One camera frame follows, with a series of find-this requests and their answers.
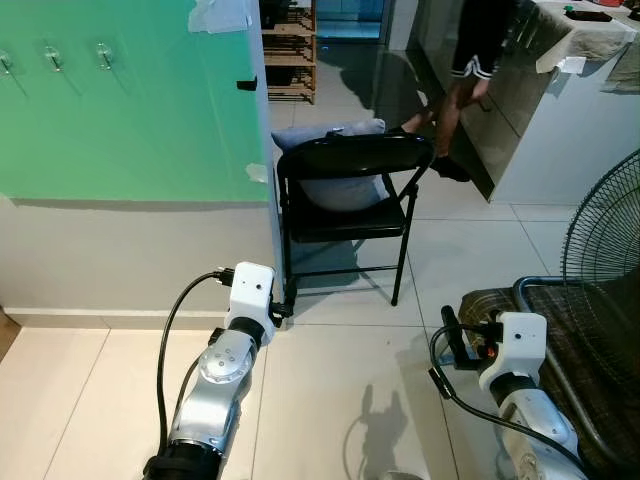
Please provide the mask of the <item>grey blue pillow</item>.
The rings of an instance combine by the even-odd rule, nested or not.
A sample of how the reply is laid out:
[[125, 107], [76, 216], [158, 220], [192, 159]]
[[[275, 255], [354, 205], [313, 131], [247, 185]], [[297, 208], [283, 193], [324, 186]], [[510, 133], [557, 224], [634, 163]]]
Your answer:
[[[280, 150], [288, 151], [302, 143], [324, 138], [330, 134], [357, 136], [357, 134], [385, 132], [387, 132], [387, 123], [383, 119], [372, 118], [355, 123], [301, 125], [301, 127], [279, 129], [271, 133], [271, 140]], [[301, 180], [300, 184], [308, 200], [314, 202], [320, 209], [333, 212], [356, 212], [369, 209], [390, 196], [383, 180], [376, 175]]]

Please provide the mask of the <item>black folding chair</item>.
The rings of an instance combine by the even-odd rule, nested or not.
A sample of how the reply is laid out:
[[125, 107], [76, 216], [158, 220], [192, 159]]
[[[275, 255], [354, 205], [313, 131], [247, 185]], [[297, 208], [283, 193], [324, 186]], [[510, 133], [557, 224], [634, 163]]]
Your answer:
[[[375, 273], [392, 270], [396, 282], [390, 305], [396, 306], [407, 259], [417, 182], [433, 160], [434, 148], [419, 134], [360, 134], [317, 138], [285, 151], [276, 163], [276, 192], [282, 233], [283, 305], [294, 307], [298, 284], [306, 276]], [[332, 212], [303, 193], [303, 180], [372, 177], [387, 188], [388, 197], [355, 212]], [[293, 268], [294, 243], [332, 243], [401, 239], [396, 265], [326, 271]]]

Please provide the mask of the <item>black standing fan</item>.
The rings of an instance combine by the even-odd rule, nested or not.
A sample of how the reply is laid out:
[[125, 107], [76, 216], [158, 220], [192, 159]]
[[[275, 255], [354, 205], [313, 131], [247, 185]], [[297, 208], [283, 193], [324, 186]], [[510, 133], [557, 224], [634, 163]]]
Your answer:
[[640, 152], [609, 169], [572, 216], [561, 273], [599, 283], [640, 268]]

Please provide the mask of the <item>white counter with dark panel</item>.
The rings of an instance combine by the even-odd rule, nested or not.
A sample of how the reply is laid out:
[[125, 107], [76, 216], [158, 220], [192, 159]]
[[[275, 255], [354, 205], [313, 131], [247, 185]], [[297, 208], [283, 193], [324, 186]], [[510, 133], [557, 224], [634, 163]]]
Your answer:
[[[417, 1], [410, 44], [424, 58], [426, 76], [442, 87], [435, 105], [452, 82], [463, 0]], [[582, 76], [535, 72], [524, 36], [538, 3], [625, 12], [637, 20], [634, 10], [604, 0], [520, 0], [489, 90], [461, 111], [451, 146], [452, 159], [498, 204], [575, 204], [640, 147], [640, 91], [602, 90], [616, 61], [589, 64]]]

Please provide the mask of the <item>wooden slatted shelf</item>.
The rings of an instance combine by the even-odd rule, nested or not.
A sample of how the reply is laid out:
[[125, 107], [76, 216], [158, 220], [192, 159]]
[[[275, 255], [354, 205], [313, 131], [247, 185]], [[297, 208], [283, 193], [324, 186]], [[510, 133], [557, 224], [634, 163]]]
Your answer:
[[317, 22], [311, 0], [259, 0], [259, 13], [269, 99], [315, 104]]

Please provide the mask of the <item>person in black shorts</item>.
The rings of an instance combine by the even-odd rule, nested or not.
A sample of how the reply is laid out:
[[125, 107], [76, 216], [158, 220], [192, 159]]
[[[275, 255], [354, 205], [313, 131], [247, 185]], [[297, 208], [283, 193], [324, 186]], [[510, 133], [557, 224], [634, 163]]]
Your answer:
[[458, 42], [451, 63], [452, 82], [443, 100], [426, 105], [398, 128], [399, 132], [434, 132], [430, 168], [439, 177], [470, 182], [471, 175], [452, 159], [451, 146], [461, 111], [480, 102], [499, 67], [504, 42], [515, 22], [520, 0], [463, 0]]

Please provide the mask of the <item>beige cloth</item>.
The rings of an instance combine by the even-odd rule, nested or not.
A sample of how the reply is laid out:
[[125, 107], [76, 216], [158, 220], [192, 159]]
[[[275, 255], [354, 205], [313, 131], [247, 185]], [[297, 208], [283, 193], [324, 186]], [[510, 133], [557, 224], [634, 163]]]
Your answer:
[[602, 90], [611, 93], [640, 91], [640, 23], [625, 12], [604, 10], [608, 20], [573, 20], [567, 3], [538, 3], [524, 44], [535, 54], [535, 72], [561, 69], [582, 76], [589, 64], [616, 61]]

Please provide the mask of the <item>green wall sheet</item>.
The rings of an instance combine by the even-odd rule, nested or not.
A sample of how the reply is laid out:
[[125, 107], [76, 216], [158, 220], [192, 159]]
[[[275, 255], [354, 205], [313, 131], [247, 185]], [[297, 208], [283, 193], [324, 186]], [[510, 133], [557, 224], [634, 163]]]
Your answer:
[[[18, 200], [262, 202], [259, 6], [246, 31], [188, 31], [195, 0], [0, 0], [0, 195]], [[97, 42], [113, 49], [102, 70]], [[55, 73], [52, 44], [65, 61]], [[237, 81], [259, 78], [256, 91]]]

